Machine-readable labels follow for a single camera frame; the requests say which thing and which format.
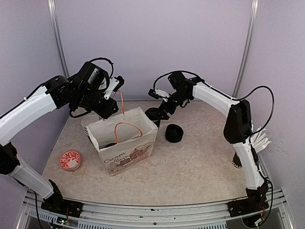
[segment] black round object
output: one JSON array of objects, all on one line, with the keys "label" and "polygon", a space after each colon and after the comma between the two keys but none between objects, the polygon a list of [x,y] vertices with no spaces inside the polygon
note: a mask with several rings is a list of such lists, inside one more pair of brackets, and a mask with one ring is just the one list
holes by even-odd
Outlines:
[{"label": "black round object", "polygon": [[165,138],[167,141],[176,143],[180,142],[183,136],[183,130],[176,124],[169,124],[165,131]]},{"label": "black round object", "polygon": [[108,147],[111,147],[111,146],[114,146],[114,145],[116,145],[116,143],[109,143],[108,145],[106,145],[104,148],[108,148]]},{"label": "black round object", "polygon": [[147,111],[145,111],[145,114],[159,128],[161,120],[158,117],[158,112],[157,111],[158,111],[158,108],[152,107],[152,108],[149,108]]}]

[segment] building illustration on bag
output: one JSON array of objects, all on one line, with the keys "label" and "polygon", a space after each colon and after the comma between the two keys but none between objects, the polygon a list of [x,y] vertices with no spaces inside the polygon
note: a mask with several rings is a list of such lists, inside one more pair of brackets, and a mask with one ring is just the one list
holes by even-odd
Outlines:
[{"label": "building illustration on bag", "polygon": [[152,149],[153,149],[153,142],[145,144],[143,146],[137,146],[129,154],[129,156],[125,156],[125,158],[121,160],[119,163],[111,162],[107,166],[108,173],[109,174],[118,173],[137,162],[147,159]]}]

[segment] red and white round tin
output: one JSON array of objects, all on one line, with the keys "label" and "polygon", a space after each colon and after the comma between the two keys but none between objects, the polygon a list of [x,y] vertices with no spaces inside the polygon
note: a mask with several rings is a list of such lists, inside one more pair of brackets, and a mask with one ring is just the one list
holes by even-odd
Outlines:
[{"label": "red and white round tin", "polygon": [[66,171],[74,171],[81,164],[81,154],[76,150],[68,150],[59,158],[59,165]]}]

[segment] marble table surface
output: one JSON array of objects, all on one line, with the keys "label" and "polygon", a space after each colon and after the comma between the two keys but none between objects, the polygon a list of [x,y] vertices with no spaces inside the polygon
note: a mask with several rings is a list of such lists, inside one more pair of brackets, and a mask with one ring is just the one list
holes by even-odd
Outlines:
[{"label": "marble table surface", "polygon": [[[158,102],[125,102],[125,109],[145,111]],[[66,198],[122,205],[164,206],[206,203],[246,196],[242,169],[232,166],[234,148],[225,140],[225,117],[210,105],[193,101],[162,121],[152,156],[113,177],[82,130],[82,118],[69,118],[43,171]],[[179,143],[164,137],[168,124],[184,130]],[[63,152],[81,153],[72,172],[59,166]]]}]

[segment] wall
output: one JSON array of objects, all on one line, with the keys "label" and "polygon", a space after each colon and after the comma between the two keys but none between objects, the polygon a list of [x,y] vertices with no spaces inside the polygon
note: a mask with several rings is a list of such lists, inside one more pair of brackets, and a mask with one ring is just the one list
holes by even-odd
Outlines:
[{"label": "wall", "polygon": [[[47,1],[0,1],[0,113],[40,83],[62,74]],[[67,119],[67,110],[48,114],[24,129],[12,143],[25,161],[41,172]],[[14,227],[26,189],[0,176],[0,227]]]},{"label": "wall", "polygon": [[[282,187],[295,218],[305,224],[305,2],[261,0],[253,43],[240,96],[265,84],[275,94],[267,135],[272,144],[262,158],[276,187]],[[256,128],[267,120],[268,91],[249,98]]]},{"label": "wall", "polygon": [[[122,75],[126,99],[152,99],[153,81],[173,70],[201,75],[232,94],[251,0],[56,1],[70,74],[84,61],[108,57]],[[97,62],[110,71],[107,63]],[[167,80],[160,89],[171,90]]]}]

